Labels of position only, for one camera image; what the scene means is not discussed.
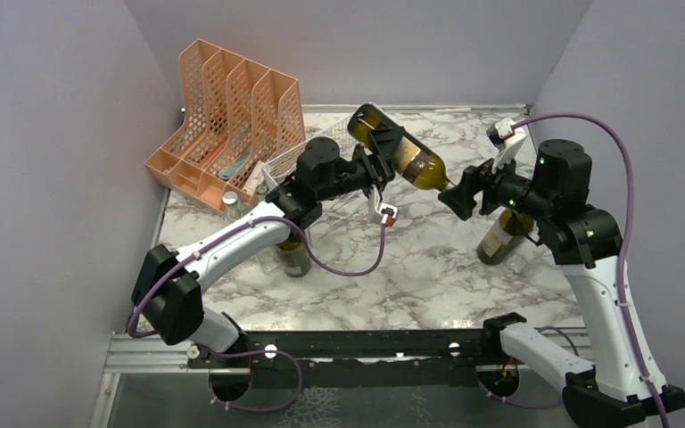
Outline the green wine bottle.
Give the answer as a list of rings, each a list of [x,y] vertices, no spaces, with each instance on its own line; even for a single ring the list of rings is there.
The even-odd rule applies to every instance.
[[[364,103],[353,113],[348,122],[348,133],[363,144],[371,153],[369,132],[375,129],[401,127],[374,103]],[[405,129],[399,149],[398,175],[420,190],[444,191],[453,186],[447,177],[442,158],[426,147]]]
[[[497,266],[507,260],[530,235],[535,226],[532,218],[510,209],[503,210],[479,242],[478,259],[487,266]]]
[[[279,264],[288,276],[299,278],[309,273],[310,257],[303,240],[298,235],[290,235],[286,240],[275,244],[274,251]]]

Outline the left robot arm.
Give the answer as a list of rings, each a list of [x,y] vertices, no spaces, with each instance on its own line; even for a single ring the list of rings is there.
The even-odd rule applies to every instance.
[[[404,133],[402,127],[369,132],[373,153],[357,147],[351,160],[341,156],[336,141],[315,137],[305,144],[293,173],[249,213],[179,250],[162,244],[150,249],[131,295],[128,335],[157,334],[168,345],[194,339],[209,344],[221,365],[240,362],[245,344],[238,325],[225,314],[206,310],[202,294],[232,268],[273,245],[298,238],[308,246],[307,228],[320,217],[322,203],[338,196],[363,192],[371,220],[385,236],[398,211],[383,203],[381,192],[395,177],[395,152]],[[152,327],[147,333],[137,328],[140,317]]]

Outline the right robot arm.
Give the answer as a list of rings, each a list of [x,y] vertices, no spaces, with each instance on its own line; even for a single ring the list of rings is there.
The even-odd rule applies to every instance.
[[[589,360],[575,356],[513,315],[486,328],[481,355],[521,360],[560,392],[580,427],[628,427],[685,408],[685,391],[665,380],[649,353],[622,257],[626,242],[615,218],[587,201],[591,167],[579,144],[548,140],[531,178],[487,160],[466,168],[439,199],[461,219],[500,207],[531,218],[574,291],[592,351]]]

